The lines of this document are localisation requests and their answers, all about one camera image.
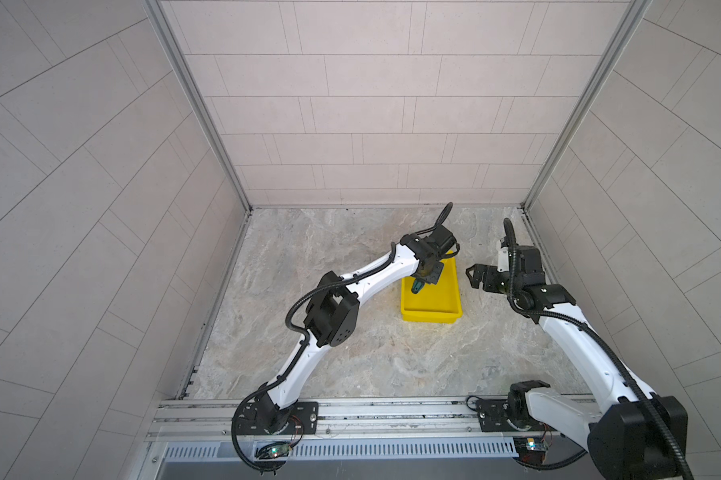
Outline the green handled screwdriver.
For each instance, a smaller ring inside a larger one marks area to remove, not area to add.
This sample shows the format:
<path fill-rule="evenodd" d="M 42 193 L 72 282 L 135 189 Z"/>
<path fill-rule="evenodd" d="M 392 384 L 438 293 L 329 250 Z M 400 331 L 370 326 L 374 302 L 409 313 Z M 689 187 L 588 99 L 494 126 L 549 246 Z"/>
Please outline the green handled screwdriver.
<path fill-rule="evenodd" d="M 424 287 L 426 286 L 426 281 L 422 280 L 422 278 L 415 277 L 413 281 L 413 285 L 411 287 L 411 292 L 414 295 L 419 294 Z"/>

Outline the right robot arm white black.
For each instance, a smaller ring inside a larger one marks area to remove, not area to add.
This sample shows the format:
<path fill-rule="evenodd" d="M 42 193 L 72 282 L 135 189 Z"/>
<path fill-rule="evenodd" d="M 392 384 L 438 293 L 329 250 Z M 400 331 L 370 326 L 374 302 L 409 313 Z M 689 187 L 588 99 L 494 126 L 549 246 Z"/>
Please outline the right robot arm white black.
<path fill-rule="evenodd" d="M 640 380 L 592 328 L 570 292 L 547 282 L 537 248 L 503 241 L 500 260 L 498 266 L 469 267 L 472 288 L 505 296 L 514 312 L 540 326 L 595 398 L 586 406 L 544 381 L 517 382 L 508 394 L 509 423 L 517 429 L 552 427 L 585 450 L 606 479 L 693 478 L 684 406 Z"/>

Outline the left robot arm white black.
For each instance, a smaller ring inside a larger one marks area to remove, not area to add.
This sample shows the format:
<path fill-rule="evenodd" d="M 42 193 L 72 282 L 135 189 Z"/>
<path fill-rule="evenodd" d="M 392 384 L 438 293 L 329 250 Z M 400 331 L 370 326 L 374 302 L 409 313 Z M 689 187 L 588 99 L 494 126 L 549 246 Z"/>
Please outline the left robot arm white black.
<path fill-rule="evenodd" d="M 286 327 L 302 335 L 280 371 L 242 402 L 236 420 L 248 420 L 266 434 L 288 424 L 304 384 L 328 350 L 354 333 L 358 312 L 374 295 L 406 277 L 418 286 L 435 285 L 444 261 L 460 251 L 456 237 L 444 226 L 404 235 L 389 252 L 353 272 L 324 274 L 286 314 Z"/>

